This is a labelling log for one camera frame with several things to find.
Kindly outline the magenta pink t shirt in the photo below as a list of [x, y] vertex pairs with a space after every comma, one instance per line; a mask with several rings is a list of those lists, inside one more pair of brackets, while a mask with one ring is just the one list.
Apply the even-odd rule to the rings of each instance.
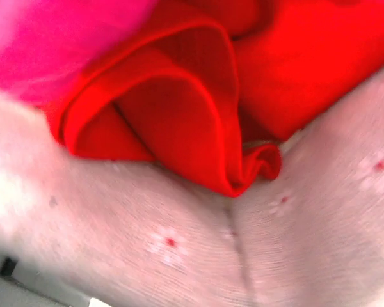
[[134, 34], [155, 1], [0, 1], [0, 90], [62, 96], [89, 62]]

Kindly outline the wicker basket with liner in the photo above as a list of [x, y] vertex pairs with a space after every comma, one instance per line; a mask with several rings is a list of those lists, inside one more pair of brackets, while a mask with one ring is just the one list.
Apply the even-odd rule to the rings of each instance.
[[90, 162], [0, 94], [0, 248], [112, 306], [384, 306], [384, 69], [237, 198]]

